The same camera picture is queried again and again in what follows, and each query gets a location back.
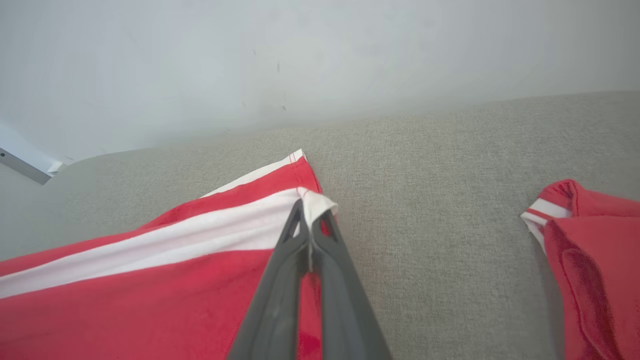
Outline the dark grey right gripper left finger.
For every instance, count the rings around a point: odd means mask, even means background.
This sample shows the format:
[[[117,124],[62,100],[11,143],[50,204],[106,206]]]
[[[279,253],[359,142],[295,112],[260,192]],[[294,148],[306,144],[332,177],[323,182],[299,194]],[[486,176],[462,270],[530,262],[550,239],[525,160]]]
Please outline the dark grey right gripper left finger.
[[[297,360],[300,289],[309,265],[309,229],[297,200],[265,267],[227,360]]]

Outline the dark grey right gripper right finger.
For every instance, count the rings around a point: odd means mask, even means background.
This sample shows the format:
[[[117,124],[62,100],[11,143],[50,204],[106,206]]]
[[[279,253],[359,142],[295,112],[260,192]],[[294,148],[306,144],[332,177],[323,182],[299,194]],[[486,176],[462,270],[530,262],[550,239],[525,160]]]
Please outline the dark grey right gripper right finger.
[[[331,210],[312,223],[312,269],[321,282],[323,360],[393,360]]]

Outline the red shorts with white stripe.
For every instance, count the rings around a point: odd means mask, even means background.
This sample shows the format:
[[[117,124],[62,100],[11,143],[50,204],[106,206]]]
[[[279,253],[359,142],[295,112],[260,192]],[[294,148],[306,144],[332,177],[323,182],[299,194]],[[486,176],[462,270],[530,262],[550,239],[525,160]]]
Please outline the red shorts with white stripe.
[[[0,261],[0,360],[224,360],[295,202],[299,149],[128,232]]]

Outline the grey metal rail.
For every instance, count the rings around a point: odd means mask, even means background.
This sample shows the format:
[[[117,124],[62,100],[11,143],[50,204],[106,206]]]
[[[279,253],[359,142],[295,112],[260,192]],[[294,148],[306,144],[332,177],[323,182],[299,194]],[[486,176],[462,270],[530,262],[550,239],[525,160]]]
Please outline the grey metal rail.
[[[45,185],[66,167],[66,164],[61,161],[45,162],[40,167],[33,166],[2,147],[0,147],[0,164],[9,167],[39,185]]]

